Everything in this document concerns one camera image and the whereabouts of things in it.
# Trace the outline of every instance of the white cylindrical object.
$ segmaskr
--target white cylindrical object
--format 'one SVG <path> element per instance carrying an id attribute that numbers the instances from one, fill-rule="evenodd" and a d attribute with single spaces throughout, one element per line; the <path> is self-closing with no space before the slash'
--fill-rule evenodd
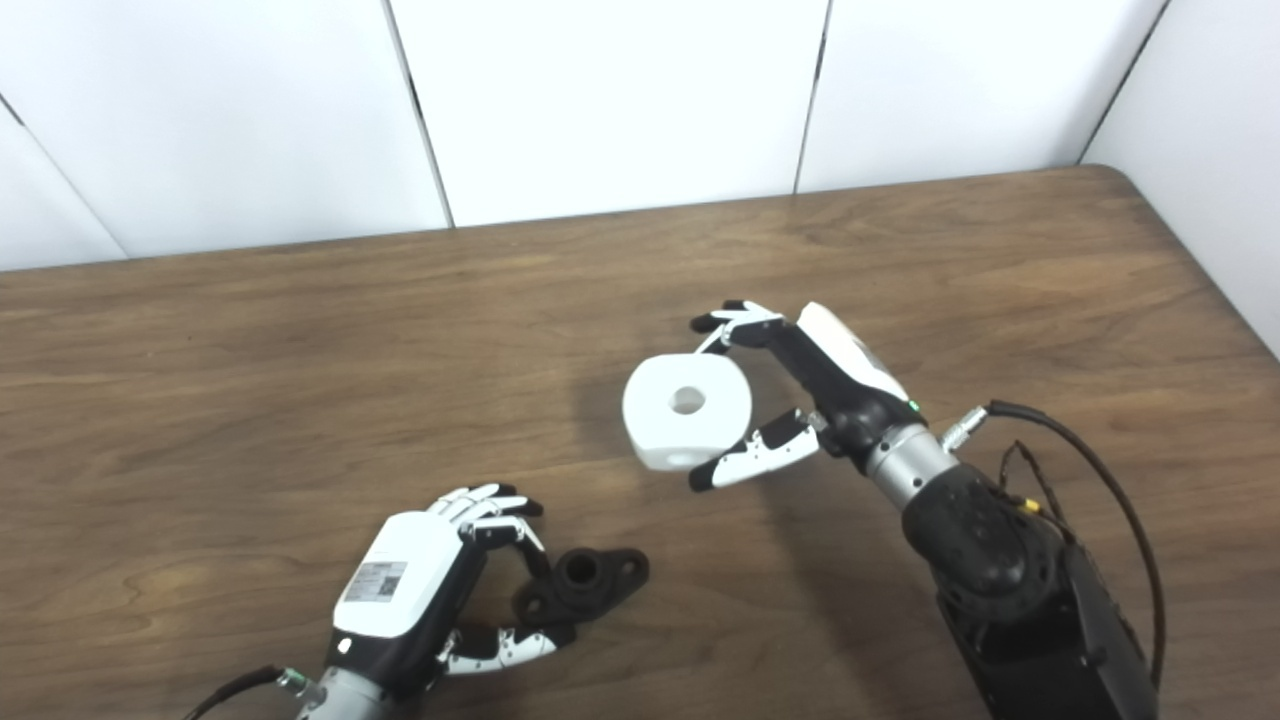
<path id="1" fill-rule="evenodd" d="M 723 355 L 658 355 L 631 373 L 622 420 L 646 468 L 690 470 L 742 439 L 751 388 Z"/>

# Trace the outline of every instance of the fingertip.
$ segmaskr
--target fingertip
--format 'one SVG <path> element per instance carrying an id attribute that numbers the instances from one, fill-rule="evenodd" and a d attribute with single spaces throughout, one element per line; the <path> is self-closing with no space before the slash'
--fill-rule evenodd
<path id="1" fill-rule="evenodd" d="M 714 489 L 712 479 L 716 477 L 716 465 L 719 464 L 719 457 L 703 462 L 701 465 L 694 468 L 689 471 L 689 487 L 694 492 L 707 492 Z"/>
<path id="2" fill-rule="evenodd" d="M 716 328 L 721 327 L 722 324 L 724 324 L 724 320 L 721 320 L 719 318 L 708 313 L 705 315 L 699 315 L 692 320 L 689 320 L 689 329 L 694 331 L 695 333 L 707 334 L 714 331 Z"/>

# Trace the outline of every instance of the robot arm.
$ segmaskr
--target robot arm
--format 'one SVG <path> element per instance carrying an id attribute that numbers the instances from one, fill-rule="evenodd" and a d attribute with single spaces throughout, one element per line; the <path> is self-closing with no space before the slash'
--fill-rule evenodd
<path id="1" fill-rule="evenodd" d="M 1153 720 L 1142 651 L 1074 534 L 952 455 L 919 406 L 829 310 L 795 324 L 728 301 L 690 325 L 701 352 L 765 348 L 813 397 L 723 456 L 695 468 L 695 491 L 719 488 L 826 450 L 849 457 L 902 514 L 908 542 L 933 570 L 938 606 L 993 717 Z"/>
<path id="2" fill-rule="evenodd" d="M 379 720 L 443 675 L 502 670 L 572 642 L 572 625 L 457 625 L 490 550 L 515 546 L 532 577 L 550 573 L 532 528 L 511 514 L 541 515 L 541 506 L 493 483 L 389 518 L 334 607 L 328 669 L 300 689 L 298 717 Z"/>

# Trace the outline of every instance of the cable connector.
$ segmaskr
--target cable connector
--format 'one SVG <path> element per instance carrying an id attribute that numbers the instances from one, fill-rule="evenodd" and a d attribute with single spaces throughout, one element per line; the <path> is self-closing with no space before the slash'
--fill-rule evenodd
<path id="1" fill-rule="evenodd" d="M 978 432 L 978 428 L 987 421 L 987 409 L 982 405 L 965 413 L 964 418 L 960 418 L 959 423 L 951 425 L 947 432 L 942 433 L 942 439 L 938 441 L 942 445 L 942 450 L 951 454 L 960 450 L 960 446 L 969 442 L 973 433 Z"/>
<path id="2" fill-rule="evenodd" d="M 328 694 L 324 688 L 311 682 L 311 678 L 307 678 L 293 667 L 285 667 L 280 673 L 280 676 L 275 679 L 275 684 L 301 700 L 303 707 L 316 707 L 324 702 Z"/>

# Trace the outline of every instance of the metal cylinder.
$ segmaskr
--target metal cylinder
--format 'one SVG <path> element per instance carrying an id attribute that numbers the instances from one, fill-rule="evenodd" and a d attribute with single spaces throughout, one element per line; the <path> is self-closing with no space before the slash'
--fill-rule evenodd
<path id="1" fill-rule="evenodd" d="M 383 720 L 392 702 L 383 688 L 348 670 L 330 667 L 320 678 L 324 700 L 298 711 L 297 720 Z"/>
<path id="2" fill-rule="evenodd" d="M 867 475 L 902 510 L 929 480 L 960 461 L 920 424 L 890 430 L 867 460 Z"/>

